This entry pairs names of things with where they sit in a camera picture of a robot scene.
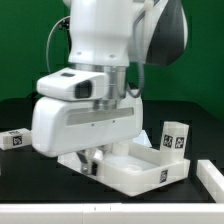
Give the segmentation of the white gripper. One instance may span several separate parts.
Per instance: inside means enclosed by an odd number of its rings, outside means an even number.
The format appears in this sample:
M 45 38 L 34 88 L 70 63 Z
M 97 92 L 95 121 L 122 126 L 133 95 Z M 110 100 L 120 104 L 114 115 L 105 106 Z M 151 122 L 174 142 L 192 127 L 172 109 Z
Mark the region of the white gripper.
M 138 136 L 143 124 L 141 98 L 129 94 L 116 109 L 94 110 L 92 101 L 66 102 L 42 97 L 32 119 L 32 146 L 48 157 L 79 151 L 81 173 L 96 175 L 106 150 L 97 146 Z M 83 151 L 97 147 L 92 161 Z

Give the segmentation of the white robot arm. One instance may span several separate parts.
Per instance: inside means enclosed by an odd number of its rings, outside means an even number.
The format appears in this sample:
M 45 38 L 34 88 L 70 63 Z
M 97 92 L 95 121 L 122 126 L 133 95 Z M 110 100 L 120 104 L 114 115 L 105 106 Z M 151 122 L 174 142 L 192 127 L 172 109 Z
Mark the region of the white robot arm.
M 63 0 L 70 10 L 69 65 L 40 78 L 32 145 L 57 157 L 140 134 L 140 89 L 126 81 L 130 62 L 169 65 L 183 53 L 181 0 Z

